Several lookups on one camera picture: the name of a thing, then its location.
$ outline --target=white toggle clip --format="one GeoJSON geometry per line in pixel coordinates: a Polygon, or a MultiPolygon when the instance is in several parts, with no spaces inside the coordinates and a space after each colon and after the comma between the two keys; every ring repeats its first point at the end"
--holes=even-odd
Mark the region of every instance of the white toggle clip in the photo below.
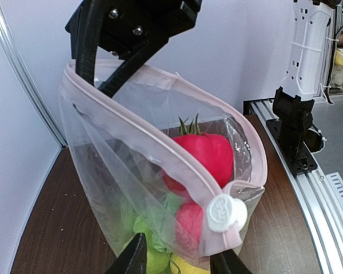
{"type": "Polygon", "coordinates": [[[220,194],[207,207],[207,222],[211,231],[223,233],[236,223],[240,231],[248,219],[248,209],[240,199],[220,194]]]}

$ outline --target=red bell pepper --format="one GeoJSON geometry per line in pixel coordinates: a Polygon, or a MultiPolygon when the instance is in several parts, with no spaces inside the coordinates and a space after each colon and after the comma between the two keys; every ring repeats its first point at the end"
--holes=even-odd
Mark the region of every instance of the red bell pepper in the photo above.
{"type": "MultiPolygon", "coordinates": [[[[181,136],[173,138],[181,147],[192,154],[215,178],[221,188],[230,181],[233,174],[234,155],[230,142],[220,134],[201,133],[196,121],[187,128],[180,119],[181,136]]],[[[162,178],[167,188],[182,197],[189,197],[186,188],[164,172],[162,178]]]]}

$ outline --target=yellow object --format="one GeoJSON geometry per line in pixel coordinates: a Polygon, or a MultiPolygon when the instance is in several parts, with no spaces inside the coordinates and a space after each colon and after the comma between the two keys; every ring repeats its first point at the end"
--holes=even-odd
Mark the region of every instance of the yellow object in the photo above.
{"type": "Polygon", "coordinates": [[[340,50],[336,50],[336,57],[334,63],[337,66],[343,67],[343,53],[340,50]]]}
{"type": "Polygon", "coordinates": [[[173,254],[171,256],[171,262],[170,262],[170,270],[172,274],[210,274],[210,271],[194,267],[187,263],[183,258],[179,257],[176,254],[173,254]]]}

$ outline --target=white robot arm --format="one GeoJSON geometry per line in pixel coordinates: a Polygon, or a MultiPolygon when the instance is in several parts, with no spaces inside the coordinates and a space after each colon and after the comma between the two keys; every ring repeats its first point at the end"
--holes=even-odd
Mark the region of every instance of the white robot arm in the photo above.
{"type": "Polygon", "coordinates": [[[296,29],[291,58],[273,103],[273,112],[280,120],[267,121],[294,175],[317,168],[305,142],[309,148],[321,143],[321,136],[310,131],[315,79],[321,69],[326,28],[339,3],[340,0],[294,0],[296,29]]]}

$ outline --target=black clamp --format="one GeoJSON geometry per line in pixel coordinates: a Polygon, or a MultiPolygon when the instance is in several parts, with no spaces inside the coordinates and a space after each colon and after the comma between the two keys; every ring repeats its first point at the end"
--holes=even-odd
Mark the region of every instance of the black clamp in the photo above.
{"type": "Polygon", "coordinates": [[[292,98],[280,87],[273,102],[273,112],[279,119],[266,121],[294,176],[316,170],[312,153],[324,146],[323,135],[313,124],[313,106],[313,99],[303,102],[300,97],[292,98]]]}
{"type": "MultiPolygon", "coordinates": [[[[146,237],[138,233],[104,274],[147,274],[146,263],[146,237]]],[[[233,250],[211,256],[210,268],[211,274],[252,274],[233,250]]]]}
{"type": "Polygon", "coordinates": [[[66,31],[76,73],[94,84],[97,47],[111,51],[123,64],[98,88],[109,97],[169,38],[192,29],[202,0],[84,0],[66,31]]]}

